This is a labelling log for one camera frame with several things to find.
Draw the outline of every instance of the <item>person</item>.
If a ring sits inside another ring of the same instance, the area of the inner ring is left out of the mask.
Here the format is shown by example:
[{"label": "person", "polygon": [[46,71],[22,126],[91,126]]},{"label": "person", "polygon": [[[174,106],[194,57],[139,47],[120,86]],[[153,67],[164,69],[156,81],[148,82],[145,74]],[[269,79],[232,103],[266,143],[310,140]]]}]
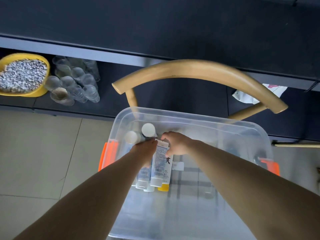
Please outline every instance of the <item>person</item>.
[{"label": "person", "polygon": [[[260,166],[177,132],[167,155],[189,154],[258,240],[319,239],[320,197]],[[15,240],[105,240],[157,141],[129,153],[68,193]]]}]

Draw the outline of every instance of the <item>white plastic bag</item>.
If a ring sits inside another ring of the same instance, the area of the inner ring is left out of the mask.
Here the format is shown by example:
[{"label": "white plastic bag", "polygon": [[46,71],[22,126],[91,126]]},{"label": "white plastic bag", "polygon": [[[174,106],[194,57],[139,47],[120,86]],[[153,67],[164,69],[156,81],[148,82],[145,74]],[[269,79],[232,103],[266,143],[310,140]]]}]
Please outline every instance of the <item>white plastic bag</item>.
[{"label": "white plastic bag", "polygon": [[[268,88],[271,92],[273,92],[278,98],[282,95],[282,93],[288,88],[278,85],[271,85],[271,84],[262,84],[266,88]],[[246,103],[246,104],[257,104],[259,101],[255,99],[254,97],[237,90],[232,95],[236,100]]]}]

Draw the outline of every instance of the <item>left hand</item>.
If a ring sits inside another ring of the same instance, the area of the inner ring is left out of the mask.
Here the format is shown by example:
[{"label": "left hand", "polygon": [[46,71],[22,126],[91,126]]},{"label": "left hand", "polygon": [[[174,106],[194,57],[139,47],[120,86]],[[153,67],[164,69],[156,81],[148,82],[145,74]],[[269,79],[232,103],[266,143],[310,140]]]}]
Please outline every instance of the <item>left hand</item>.
[{"label": "left hand", "polygon": [[143,160],[144,167],[150,166],[153,154],[156,152],[158,141],[154,138],[134,145],[130,152],[140,160]]}]

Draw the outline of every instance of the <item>transparent bin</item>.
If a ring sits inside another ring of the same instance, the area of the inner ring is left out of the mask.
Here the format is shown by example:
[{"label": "transparent bin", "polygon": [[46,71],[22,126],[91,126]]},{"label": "transparent bin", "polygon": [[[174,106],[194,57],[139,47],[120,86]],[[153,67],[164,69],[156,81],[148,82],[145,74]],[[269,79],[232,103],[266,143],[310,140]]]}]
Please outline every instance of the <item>transparent bin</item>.
[{"label": "transparent bin", "polygon": [[[270,140],[258,125],[246,121],[149,108],[127,108],[115,118],[100,168],[129,151],[124,135],[152,123],[158,136],[180,132],[192,139],[236,154],[251,162],[272,161]],[[168,192],[131,187],[109,236],[125,239],[255,239],[197,164],[174,155],[184,171],[171,173]]]}]

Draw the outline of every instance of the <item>yellow cap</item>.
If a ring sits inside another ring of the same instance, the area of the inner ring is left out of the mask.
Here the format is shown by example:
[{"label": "yellow cap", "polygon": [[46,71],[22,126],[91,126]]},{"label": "yellow cap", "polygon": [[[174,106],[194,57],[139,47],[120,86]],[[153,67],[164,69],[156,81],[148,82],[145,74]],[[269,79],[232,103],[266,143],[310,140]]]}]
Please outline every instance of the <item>yellow cap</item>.
[{"label": "yellow cap", "polygon": [[161,187],[158,187],[158,190],[168,192],[169,191],[169,184],[162,184]]}]

